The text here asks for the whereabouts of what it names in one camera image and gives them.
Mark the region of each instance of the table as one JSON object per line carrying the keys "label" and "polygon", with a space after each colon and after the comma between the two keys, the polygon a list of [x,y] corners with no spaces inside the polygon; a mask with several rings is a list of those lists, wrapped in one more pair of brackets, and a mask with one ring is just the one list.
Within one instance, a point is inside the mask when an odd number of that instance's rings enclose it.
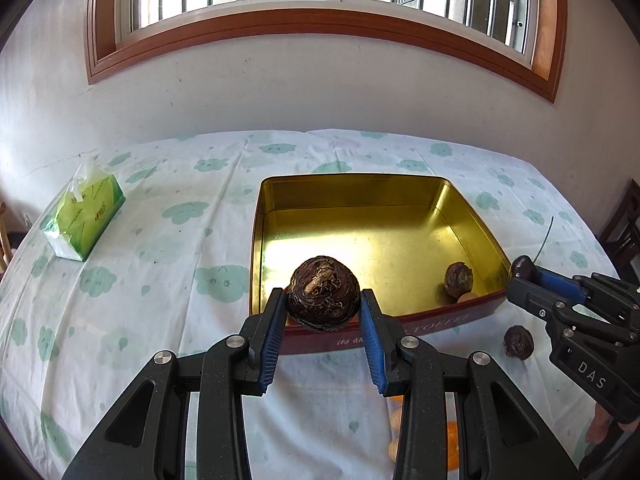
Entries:
{"label": "table", "polygon": [[[345,130],[225,132],[103,152],[96,163],[115,174],[127,199],[87,262],[55,257],[33,228],[0,286],[0,413],[47,479],[62,476],[156,351],[204,351],[239,330],[248,313],[255,202],[268,176],[444,176],[510,259],[535,255],[553,216],[540,265],[569,276],[616,275],[582,219],[534,167],[471,146]],[[536,343],[524,362],[502,348],[514,324]],[[548,362],[540,320],[505,301],[489,318],[425,339],[443,352],[491,354],[579,462],[594,403]],[[196,478],[197,397],[188,479]],[[254,478],[392,476],[386,448],[394,406],[371,383],[363,349],[283,356],[267,394],[243,405]]]}

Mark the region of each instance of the window sill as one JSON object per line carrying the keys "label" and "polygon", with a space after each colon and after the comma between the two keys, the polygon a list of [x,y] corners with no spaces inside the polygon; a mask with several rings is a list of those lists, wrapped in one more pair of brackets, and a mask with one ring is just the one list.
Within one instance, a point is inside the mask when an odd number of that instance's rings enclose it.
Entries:
{"label": "window sill", "polygon": [[539,1],[536,48],[528,63],[510,47],[456,22],[375,0],[247,0],[221,4],[155,23],[117,44],[114,0],[87,0],[87,73],[93,84],[155,56],[218,40],[265,34],[340,34],[393,41],[457,57],[553,102],[564,56],[566,0]]}

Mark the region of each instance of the wooden furniture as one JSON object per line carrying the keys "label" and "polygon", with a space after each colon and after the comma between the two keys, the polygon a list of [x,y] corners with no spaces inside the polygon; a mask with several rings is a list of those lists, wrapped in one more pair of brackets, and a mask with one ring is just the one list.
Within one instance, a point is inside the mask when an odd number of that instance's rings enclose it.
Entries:
{"label": "wooden furniture", "polygon": [[6,227],[4,226],[4,213],[6,212],[6,204],[0,203],[0,269],[2,272],[6,271],[7,265],[12,258],[11,245],[9,244],[9,237],[6,234]]}
{"label": "wooden furniture", "polygon": [[620,269],[640,254],[640,186],[631,180],[620,205],[598,237],[613,266]]}

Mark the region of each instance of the white wall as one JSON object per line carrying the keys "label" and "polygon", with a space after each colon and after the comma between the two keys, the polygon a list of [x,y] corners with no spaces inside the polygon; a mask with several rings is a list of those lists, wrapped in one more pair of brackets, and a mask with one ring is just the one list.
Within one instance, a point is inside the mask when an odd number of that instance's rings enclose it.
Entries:
{"label": "white wall", "polygon": [[0,192],[20,217],[42,211],[81,152],[222,130],[377,130],[508,153],[596,232],[640,179],[640,45],[609,0],[569,0],[553,105],[442,54],[340,36],[220,41],[89,86],[83,5],[35,0],[0,53]]}

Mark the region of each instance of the silver bolt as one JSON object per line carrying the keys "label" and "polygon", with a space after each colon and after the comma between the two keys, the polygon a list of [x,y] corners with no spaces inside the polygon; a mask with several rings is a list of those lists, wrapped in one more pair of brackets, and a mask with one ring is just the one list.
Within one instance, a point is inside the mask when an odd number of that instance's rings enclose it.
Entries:
{"label": "silver bolt", "polygon": [[230,335],[226,338],[226,345],[229,348],[240,348],[244,344],[244,337],[241,335]]}
{"label": "silver bolt", "polygon": [[491,362],[491,358],[484,352],[476,352],[474,354],[474,362],[478,365],[485,366]]}
{"label": "silver bolt", "polygon": [[418,341],[417,337],[406,335],[400,340],[400,344],[405,348],[416,348],[420,344],[420,341]]}
{"label": "silver bolt", "polygon": [[168,350],[161,350],[154,355],[154,362],[157,365],[165,365],[171,360],[171,352]]}

